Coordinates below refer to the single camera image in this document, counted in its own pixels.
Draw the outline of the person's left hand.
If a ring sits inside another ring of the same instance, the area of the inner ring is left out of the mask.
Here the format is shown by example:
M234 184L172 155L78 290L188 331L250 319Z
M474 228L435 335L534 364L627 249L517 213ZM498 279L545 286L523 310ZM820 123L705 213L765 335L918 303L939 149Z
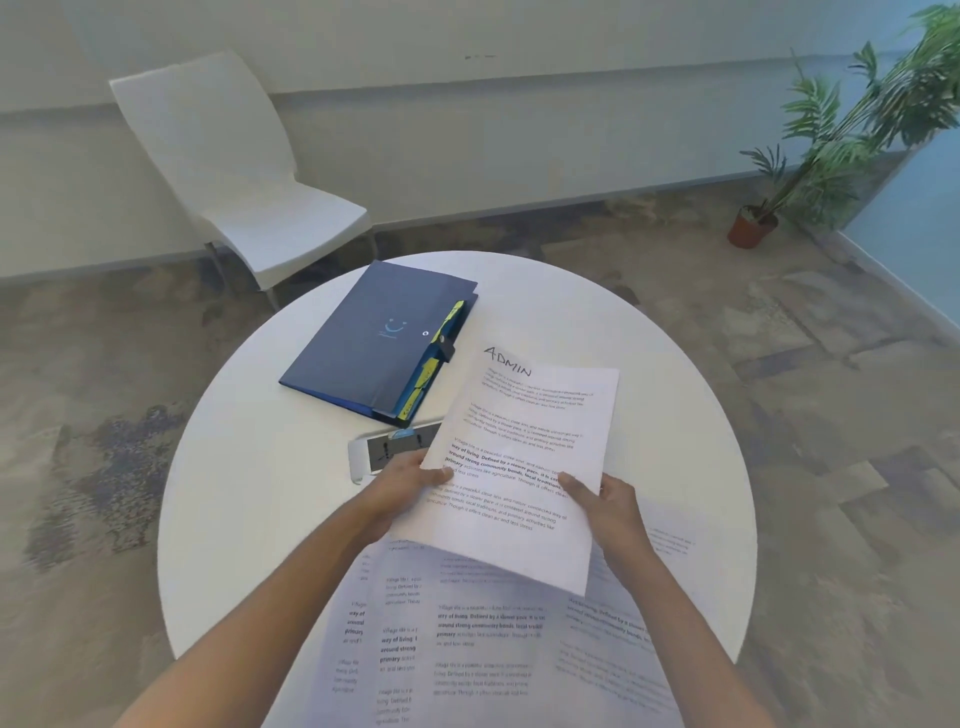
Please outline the person's left hand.
M396 455L357 495L363 534L369 544L380 540L393 521L430 489L417 486L417 469L424 468L426 455L426 449Z

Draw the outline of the person's right hand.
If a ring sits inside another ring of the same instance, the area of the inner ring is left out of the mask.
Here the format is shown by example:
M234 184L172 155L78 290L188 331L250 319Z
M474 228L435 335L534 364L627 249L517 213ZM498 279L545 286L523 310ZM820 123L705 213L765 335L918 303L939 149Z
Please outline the person's right hand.
M602 504L594 520L586 519L590 532L613 575L635 598L663 565L648 537L636 490L605 472L596 494Z

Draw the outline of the handwritten title printed paper sheet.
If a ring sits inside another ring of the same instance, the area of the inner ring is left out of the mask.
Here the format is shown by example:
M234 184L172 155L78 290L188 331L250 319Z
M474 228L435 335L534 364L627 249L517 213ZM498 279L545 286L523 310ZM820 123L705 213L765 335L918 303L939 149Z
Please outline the handwritten title printed paper sheet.
M582 598L594 538L558 480L597 493L620 371L548 365L486 344L421 466L450 468L390 528L414 542Z

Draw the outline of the person's left forearm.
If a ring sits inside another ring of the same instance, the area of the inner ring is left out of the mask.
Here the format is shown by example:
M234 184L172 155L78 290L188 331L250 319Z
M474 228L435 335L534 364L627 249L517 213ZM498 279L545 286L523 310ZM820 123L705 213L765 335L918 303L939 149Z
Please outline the person's left forearm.
M113 728L260 728L358 555L392 516L356 496L156 678Z

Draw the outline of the person's right forearm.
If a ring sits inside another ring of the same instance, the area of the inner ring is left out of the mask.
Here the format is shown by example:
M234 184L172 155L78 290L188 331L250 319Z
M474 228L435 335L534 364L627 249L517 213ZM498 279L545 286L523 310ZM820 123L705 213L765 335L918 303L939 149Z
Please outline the person's right forearm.
M652 550L606 563L642 616L685 728L776 728L714 631Z

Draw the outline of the blue document folder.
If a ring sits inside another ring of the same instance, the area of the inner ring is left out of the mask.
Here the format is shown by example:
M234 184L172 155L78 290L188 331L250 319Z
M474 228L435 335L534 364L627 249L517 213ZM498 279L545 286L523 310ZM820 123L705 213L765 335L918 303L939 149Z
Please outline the blue document folder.
M405 429L477 299L475 281L375 261L278 382Z

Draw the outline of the brown plant pot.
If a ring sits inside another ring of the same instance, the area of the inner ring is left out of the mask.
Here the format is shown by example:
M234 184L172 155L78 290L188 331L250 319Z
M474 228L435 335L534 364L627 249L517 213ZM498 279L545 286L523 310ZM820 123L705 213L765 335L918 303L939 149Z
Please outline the brown plant pot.
M775 213L763 213L760 205L745 204L738 210L726 240L741 250L755 249L778 226L779 218Z

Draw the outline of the white plastic chair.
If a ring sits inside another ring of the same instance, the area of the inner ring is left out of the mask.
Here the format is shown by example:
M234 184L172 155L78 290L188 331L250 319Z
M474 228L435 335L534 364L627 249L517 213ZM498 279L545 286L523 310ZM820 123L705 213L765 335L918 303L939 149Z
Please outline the white plastic chair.
M273 310L276 287L354 239L380 257L365 207L297 180L282 120L234 51L109 81L136 139L183 208L224 285L236 254Z

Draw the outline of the green palm plant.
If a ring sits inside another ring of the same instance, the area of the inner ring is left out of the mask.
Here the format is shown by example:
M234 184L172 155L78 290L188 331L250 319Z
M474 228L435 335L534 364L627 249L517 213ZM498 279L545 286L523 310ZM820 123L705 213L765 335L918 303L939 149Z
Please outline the green palm plant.
M791 167L780 147L741 151L771 184L755 204L762 213L835 228L867 168L895 142L912 149L960 128L960 3L928 6L911 20L921 37L889 67L870 42L853 54L850 70L865 89L844 114L841 83L796 66L783 138L807 142L801 162Z

